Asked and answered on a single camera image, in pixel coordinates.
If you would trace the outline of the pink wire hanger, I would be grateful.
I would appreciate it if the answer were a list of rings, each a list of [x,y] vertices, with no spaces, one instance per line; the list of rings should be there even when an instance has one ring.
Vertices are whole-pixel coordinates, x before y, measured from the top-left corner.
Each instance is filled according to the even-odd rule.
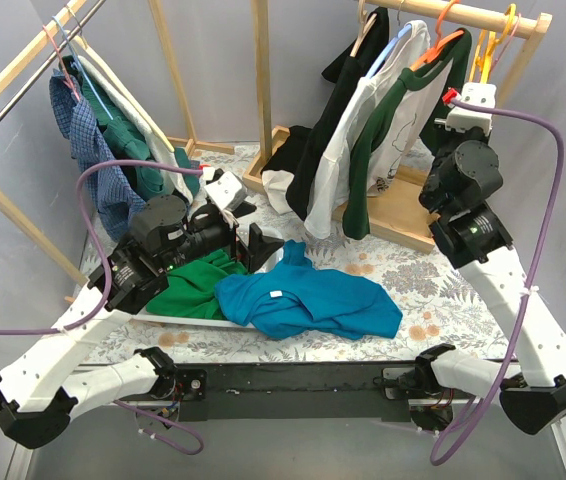
[[[494,42],[493,42],[494,49],[496,49],[501,44],[505,44],[504,48],[506,48],[509,45],[511,38],[515,35],[521,17],[521,14],[517,12],[517,6],[514,3],[511,3],[508,6],[504,15],[506,17],[505,27],[501,35],[499,37],[494,38]]]

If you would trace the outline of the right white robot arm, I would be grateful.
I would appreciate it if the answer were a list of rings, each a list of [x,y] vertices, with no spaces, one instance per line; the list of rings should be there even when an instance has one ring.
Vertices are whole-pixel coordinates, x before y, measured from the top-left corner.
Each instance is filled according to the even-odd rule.
[[[443,344],[417,357],[415,383],[432,398],[449,388],[483,398],[496,386],[507,418],[534,435],[566,415],[566,334],[526,286],[512,237],[487,203],[503,184],[488,141],[480,127],[447,133],[419,202],[437,217],[429,229],[438,249],[515,341],[517,363],[499,379],[499,364]]]

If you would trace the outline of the teal blue t shirt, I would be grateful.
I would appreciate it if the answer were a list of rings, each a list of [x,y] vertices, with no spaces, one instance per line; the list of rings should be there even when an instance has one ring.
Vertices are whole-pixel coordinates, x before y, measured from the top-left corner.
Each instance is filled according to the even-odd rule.
[[[320,331],[358,340],[393,338],[403,313],[379,284],[334,269],[316,269],[306,244],[289,240],[266,273],[233,274],[215,286],[225,318],[274,339]]]

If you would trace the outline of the bright green t shirt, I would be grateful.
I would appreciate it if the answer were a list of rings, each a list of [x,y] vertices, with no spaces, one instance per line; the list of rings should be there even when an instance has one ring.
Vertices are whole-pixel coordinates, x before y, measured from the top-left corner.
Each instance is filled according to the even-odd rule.
[[[246,275],[246,268],[221,249],[171,270],[168,288],[152,299],[145,310],[153,315],[205,320],[225,320],[215,296],[215,286],[230,275]]]

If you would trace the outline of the white plastic basket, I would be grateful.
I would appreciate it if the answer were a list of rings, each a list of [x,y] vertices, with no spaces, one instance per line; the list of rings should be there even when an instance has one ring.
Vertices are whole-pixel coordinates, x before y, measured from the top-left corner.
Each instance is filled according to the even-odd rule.
[[[171,272],[169,287],[134,319],[171,325],[234,326],[222,314],[214,286],[232,273],[244,273],[240,262],[221,250]]]

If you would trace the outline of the yellow hanger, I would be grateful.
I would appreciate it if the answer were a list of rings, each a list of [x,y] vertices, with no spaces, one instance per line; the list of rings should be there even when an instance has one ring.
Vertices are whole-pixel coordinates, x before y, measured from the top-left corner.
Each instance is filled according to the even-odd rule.
[[[480,32],[468,76],[469,82],[488,82],[496,62],[495,54],[499,47],[493,48],[494,38],[500,35],[495,31],[482,30]]]

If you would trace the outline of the orange hanger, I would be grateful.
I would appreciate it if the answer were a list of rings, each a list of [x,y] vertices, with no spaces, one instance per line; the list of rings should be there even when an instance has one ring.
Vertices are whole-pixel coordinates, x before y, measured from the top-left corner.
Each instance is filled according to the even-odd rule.
[[[436,41],[432,47],[426,50],[411,66],[411,71],[416,71],[421,68],[425,64],[431,64],[434,62],[438,56],[440,55],[443,48],[452,40],[455,40],[459,36],[463,35],[462,31],[455,31],[447,36],[442,35],[441,26],[443,21],[445,20],[448,12],[450,9],[458,3],[458,0],[450,0],[445,8],[439,14],[436,24],[435,24],[435,33],[436,33]]]

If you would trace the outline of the dark green t shirt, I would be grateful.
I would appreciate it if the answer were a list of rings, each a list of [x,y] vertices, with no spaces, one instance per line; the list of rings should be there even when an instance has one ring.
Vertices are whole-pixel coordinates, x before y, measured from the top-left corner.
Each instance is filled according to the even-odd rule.
[[[438,148],[434,119],[444,109],[441,97],[448,88],[462,86],[471,47],[471,33],[456,30],[432,61],[403,69],[374,108],[350,153],[345,236],[361,240],[370,233],[367,198],[389,188],[417,140]]]

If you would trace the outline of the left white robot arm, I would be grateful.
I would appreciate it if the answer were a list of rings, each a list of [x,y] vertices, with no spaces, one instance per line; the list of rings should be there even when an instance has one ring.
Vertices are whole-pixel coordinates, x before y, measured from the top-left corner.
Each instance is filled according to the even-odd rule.
[[[178,197],[151,199],[75,301],[38,341],[0,369],[0,428],[28,448],[56,439],[78,416],[133,395],[178,396],[182,374],[160,348],[137,349],[118,364],[77,373],[105,337],[168,287],[169,272],[227,249],[254,273],[284,242],[252,223],[240,239],[237,221],[207,202],[193,214]]]

